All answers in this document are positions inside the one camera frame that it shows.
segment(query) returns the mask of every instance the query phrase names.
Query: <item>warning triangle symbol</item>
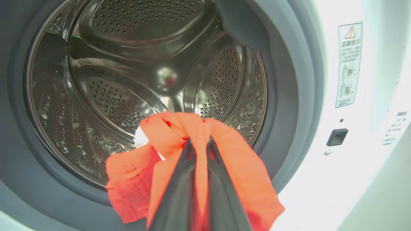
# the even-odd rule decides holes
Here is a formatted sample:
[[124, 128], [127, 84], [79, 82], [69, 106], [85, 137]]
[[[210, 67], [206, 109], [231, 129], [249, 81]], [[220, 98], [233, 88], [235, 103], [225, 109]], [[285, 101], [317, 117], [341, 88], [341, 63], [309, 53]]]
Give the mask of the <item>warning triangle symbol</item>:
[[356, 37], [356, 30], [354, 29], [354, 26], [352, 25], [350, 29], [348, 30], [348, 33], [345, 36], [345, 39], [352, 39], [355, 37]]

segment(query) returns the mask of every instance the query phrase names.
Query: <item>sticker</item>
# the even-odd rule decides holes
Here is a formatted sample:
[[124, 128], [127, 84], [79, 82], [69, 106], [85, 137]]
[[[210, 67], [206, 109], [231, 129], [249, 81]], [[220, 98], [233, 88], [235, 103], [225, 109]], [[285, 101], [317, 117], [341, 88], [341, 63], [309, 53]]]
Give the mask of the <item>sticker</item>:
[[339, 81], [335, 107], [354, 103], [363, 47], [363, 24], [342, 25], [339, 37]]
[[382, 146], [396, 144], [399, 138], [402, 137], [404, 131], [409, 126], [409, 113], [406, 111], [398, 112], [397, 115], [390, 119], [389, 127], [385, 131], [382, 140]]

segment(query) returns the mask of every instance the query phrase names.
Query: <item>washing machine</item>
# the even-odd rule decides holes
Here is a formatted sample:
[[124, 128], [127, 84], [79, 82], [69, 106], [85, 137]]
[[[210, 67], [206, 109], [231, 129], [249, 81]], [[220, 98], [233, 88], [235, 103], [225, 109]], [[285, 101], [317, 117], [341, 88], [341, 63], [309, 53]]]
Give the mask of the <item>washing machine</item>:
[[409, 123], [407, 104], [391, 107], [411, 53], [409, 7], [4, 2], [3, 224], [145, 230], [145, 219], [123, 224], [111, 207], [105, 161], [135, 147], [144, 118], [170, 110], [215, 118], [243, 136], [286, 208], [273, 229], [335, 230], [395, 146], [382, 138], [388, 118], [403, 119], [391, 141]]

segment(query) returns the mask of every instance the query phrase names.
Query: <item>red cloth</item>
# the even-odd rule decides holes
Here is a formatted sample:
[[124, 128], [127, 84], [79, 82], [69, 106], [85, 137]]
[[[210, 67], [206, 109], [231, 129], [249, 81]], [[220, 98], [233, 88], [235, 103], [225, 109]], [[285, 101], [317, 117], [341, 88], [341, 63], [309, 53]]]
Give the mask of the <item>red cloth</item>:
[[[150, 226], [188, 137], [197, 153], [195, 187], [200, 219], [207, 203], [206, 145], [212, 136], [255, 231], [267, 231], [284, 211], [261, 159], [234, 129], [197, 114], [152, 115], [140, 124], [150, 141], [107, 159], [109, 199], [124, 223], [147, 217]], [[157, 152], [166, 159], [161, 161]]]

